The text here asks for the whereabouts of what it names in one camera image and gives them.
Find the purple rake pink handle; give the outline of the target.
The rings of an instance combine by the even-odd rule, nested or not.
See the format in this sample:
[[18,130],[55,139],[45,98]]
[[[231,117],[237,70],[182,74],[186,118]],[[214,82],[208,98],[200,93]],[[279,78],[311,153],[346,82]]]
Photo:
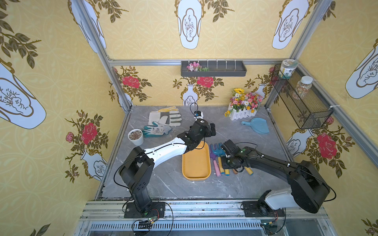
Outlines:
[[212,159],[216,175],[217,175],[217,177],[220,177],[221,176],[221,172],[220,172],[219,166],[217,164],[217,156],[214,153],[214,149],[213,149],[213,145],[212,144],[209,146],[209,150],[210,150],[210,158]]

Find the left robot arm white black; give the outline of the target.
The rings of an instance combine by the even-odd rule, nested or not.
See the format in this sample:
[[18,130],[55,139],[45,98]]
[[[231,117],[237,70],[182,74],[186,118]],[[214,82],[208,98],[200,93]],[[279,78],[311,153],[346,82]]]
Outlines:
[[197,119],[188,131],[172,141],[148,149],[135,147],[120,166],[118,173],[129,189],[136,210],[147,215],[153,207],[147,185],[153,169],[163,162],[186,153],[195,154],[201,149],[209,150],[205,139],[216,136],[216,126],[204,119]]

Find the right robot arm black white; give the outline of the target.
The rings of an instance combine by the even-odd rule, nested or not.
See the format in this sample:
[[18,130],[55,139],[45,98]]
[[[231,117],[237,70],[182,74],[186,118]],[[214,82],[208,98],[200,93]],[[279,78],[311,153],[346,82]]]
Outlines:
[[260,196],[257,210],[261,215],[267,216],[281,208],[296,207],[315,214],[333,191],[311,162],[284,161],[252,147],[240,148],[231,140],[222,144],[221,149],[225,152],[221,158],[224,169],[258,169],[289,185],[282,190],[267,190]]

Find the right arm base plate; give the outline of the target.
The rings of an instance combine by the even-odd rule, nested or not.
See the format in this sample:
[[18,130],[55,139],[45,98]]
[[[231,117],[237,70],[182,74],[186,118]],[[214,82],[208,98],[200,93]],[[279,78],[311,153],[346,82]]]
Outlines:
[[243,201],[240,205],[245,217],[285,217],[284,209],[273,210],[266,203]]

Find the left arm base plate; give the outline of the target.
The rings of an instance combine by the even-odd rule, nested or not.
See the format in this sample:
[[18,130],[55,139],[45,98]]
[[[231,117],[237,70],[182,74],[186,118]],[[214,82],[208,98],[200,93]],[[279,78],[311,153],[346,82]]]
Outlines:
[[147,209],[138,210],[136,203],[128,202],[126,206],[123,207],[124,218],[126,219],[147,219],[153,216],[157,218],[163,218],[165,214],[164,202],[152,202]]

